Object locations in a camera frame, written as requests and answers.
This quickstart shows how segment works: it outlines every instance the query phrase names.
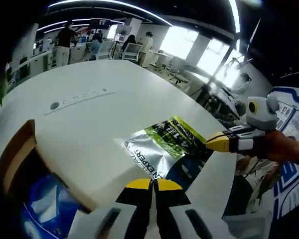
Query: man in black shirt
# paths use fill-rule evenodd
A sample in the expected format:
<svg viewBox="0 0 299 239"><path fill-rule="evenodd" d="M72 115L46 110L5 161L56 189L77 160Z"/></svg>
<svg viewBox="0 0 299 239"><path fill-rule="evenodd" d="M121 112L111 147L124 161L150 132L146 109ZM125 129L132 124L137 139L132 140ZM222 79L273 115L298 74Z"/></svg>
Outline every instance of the man in black shirt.
<svg viewBox="0 0 299 239"><path fill-rule="evenodd" d="M69 62L70 55L70 40L72 38L76 39L77 34L75 31L71 29L72 21L69 20L65 24L65 28L63 28L59 34L57 35L57 53L56 53L56 65L65 66Z"/></svg>
<svg viewBox="0 0 299 239"><path fill-rule="evenodd" d="M103 39L103 32L101 30L98 31L100 38Z"/></svg>

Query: foil package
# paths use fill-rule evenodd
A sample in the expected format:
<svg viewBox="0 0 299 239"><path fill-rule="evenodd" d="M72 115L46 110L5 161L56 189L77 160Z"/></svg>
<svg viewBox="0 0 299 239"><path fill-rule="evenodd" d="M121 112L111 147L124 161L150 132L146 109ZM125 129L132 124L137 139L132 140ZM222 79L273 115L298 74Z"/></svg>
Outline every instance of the foil package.
<svg viewBox="0 0 299 239"><path fill-rule="evenodd" d="M173 117L133 133L122 146L152 179L169 179L187 190L213 153L205 142L182 119Z"/></svg>

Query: desk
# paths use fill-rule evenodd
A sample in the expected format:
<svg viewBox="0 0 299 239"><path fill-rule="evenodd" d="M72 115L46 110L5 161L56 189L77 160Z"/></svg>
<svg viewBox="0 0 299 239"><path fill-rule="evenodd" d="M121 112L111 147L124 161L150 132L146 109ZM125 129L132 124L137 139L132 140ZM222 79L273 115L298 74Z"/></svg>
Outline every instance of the desk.
<svg viewBox="0 0 299 239"><path fill-rule="evenodd" d="M116 93L42 116L55 101L103 88ZM129 61L58 67L29 79L4 97L0 155L24 122L35 119L37 149L47 165L89 207L108 205L128 182L148 177L115 139L172 116L181 117L206 138L225 130L193 99ZM236 154L213 153L187 191L192 203L221 217L235 166Z"/></svg>
<svg viewBox="0 0 299 239"><path fill-rule="evenodd" d="M155 55L158 55L158 59L155 63L155 65L158 67L158 68L161 68L163 67L163 64L167 58L167 55L163 54L163 53L160 53L160 52L155 52L154 53Z"/></svg>
<svg viewBox="0 0 299 239"><path fill-rule="evenodd" d="M196 92L198 89L200 89L203 85L207 84L209 82L209 79L207 77L201 76L197 73L193 73L190 71L185 70L184 76L188 78L191 81L191 86L188 91L188 95L192 95L194 92ZM229 96L225 90L218 87L215 83L212 83L211 85L212 90L209 92L209 94L214 95L217 97L223 104L225 104L230 111L239 118L238 112L235 108L235 102L233 96ZM191 96L193 99L197 99L201 91L198 91L193 96Z"/></svg>
<svg viewBox="0 0 299 239"><path fill-rule="evenodd" d="M38 54L36 56L33 56L33 57L29 58L27 61L23 62L22 64L18 65L15 69L13 69L12 72L11 72L11 74L13 74L17 70L19 70L22 66L25 66L25 65L31 63L31 61L34 61L34 60L38 59L39 57L44 57L46 55L49 55L50 53L52 53L52 50L40 53L40 54Z"/></svg>

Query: person in white coat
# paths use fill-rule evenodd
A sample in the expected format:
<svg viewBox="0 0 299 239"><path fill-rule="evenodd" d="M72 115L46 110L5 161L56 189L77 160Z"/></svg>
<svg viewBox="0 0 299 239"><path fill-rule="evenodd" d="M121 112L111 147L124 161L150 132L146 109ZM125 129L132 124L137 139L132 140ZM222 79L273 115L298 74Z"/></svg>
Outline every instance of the person in white coat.
<svg viewBox="0 0 299 239"><path fill-rule="evenodd" d="M235 98L241 102L246 102L248 95L246 94L248 89L250 88L251 78L247 73L240 74L240 77L243 81L239 87L232 89L230 92L235 94Z"/></svg>
<svg viewBox="0 0 299 239"><path fill-rule="evenodd" d="M144 58L145 58L145 55L146 53L149 51L149 49L151 49L153 47L153 34L148 31L146 33L146 39L143 43L143 46L141 47L141 50L140 50L140 55L139 55L139 61L138 61L138 64L141 66L143 61L144 61Z"/></svg>

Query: ceiling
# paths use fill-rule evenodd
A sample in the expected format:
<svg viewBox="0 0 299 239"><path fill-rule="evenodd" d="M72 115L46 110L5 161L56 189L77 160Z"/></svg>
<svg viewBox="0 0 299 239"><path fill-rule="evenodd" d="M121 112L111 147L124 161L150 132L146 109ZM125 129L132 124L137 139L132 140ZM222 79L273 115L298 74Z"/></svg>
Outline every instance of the ceiling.
<svg viewBox="0 0 299 239"><path fill-rule="evenodd" d="M187 28L198 30L208 37L215 37L230 44L230 35L235 33L235 23L229 0L121 0L164 16L167 21ZM249 42L261 18L256 35L251 44L249 58L273 85L299 87L299 2L263 0L261 7L236 0L240 19L241 39ZM171 20L168 16L178 16L181 20ZM46 15L39 20L39 27L68 19L109 18L124 21L126 17L136 17L143 23L167 25L156 17L128 6L100 1L79 1L59 4L47 9ZM198 25L183 21L189 18L205 24ZM227 34L215 30L222 29ZM241 52L246 52L242 44Z"/></svg>

